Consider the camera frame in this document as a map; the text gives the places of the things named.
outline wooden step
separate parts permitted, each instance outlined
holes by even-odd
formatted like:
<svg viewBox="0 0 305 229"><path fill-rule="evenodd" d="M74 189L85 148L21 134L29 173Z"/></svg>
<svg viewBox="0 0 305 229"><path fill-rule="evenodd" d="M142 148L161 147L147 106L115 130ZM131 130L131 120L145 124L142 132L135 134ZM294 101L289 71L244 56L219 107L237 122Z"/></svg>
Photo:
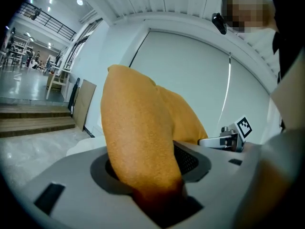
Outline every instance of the wooden step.
<svg viewBox="0 0 305 229"><path fill-rule="evenodd" d="M70 116L64 106L0 104L0 119Z"/></svg>
<svg viewBox="0 0 305 229"><path fill-rule="evenodd" d="M44 132L60 131L74 127L75 122L69 116L0 119L0 137L31 135Z"/></svg>

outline concrete floor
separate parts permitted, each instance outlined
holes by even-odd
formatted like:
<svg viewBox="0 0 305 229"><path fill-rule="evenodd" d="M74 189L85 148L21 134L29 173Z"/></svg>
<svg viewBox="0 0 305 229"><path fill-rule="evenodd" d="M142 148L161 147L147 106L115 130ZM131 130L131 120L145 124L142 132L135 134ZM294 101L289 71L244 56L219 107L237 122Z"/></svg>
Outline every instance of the concrete floor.
<svg viewBox="0 0 305 229"><path fill-rule="evenodd" d="M47 95L48 74L43 75L39 70L19 66L3 66L0 77L0 97L42 100ZM50 91L48 101L60 102L64 98L60 91Z"/></svg>
<svg viewBox="0 0 305 229"><path fill-rule="evenodd" d="M11 189L18 191L27 182L83 139L90 138L79 128L0 139L0 168Z"/></svg>

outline round ceiling light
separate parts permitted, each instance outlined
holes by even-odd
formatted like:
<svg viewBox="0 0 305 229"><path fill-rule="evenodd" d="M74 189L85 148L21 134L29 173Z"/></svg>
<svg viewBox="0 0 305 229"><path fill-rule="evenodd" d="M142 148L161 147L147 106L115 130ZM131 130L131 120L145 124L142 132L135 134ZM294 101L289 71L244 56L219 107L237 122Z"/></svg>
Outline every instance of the round ceiling light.
<svg viewBox="0 0 305 229"><path fill-rule="evenodd" d="M77 0L78 5L82 5L82 0Z"/></svg>

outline black metal railing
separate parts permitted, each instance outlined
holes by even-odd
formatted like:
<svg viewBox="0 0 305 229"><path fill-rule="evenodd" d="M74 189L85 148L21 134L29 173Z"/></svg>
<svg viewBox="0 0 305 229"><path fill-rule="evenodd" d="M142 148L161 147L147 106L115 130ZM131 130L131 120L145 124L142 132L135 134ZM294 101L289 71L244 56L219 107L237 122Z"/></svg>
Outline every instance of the black metal railing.
<svg viewBox="0 0 305 229"><path fill-rule="evenodd" d="M49 14L45 13L44 11L40 10L38 7L28 2L23 2L20 8L17 10L17 13L24 15L32 19L33 21L37 21L43 26L67 38L68 40L71 40L72 37L76 34L76 32L71 30L68 26L65 26L57 19L53 18Z"/></svg>

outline stairs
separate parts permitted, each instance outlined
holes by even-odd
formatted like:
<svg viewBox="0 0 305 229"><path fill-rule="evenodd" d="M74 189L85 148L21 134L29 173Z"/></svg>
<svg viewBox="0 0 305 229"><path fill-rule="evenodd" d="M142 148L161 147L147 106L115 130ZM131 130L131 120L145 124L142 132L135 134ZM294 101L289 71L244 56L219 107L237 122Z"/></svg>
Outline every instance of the stairs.
<svg viewBox="0 0 305 229"><path fill-rule="evenodd" d="M75 127L63 106L0 104L0 138L60 131Z"/></svg>

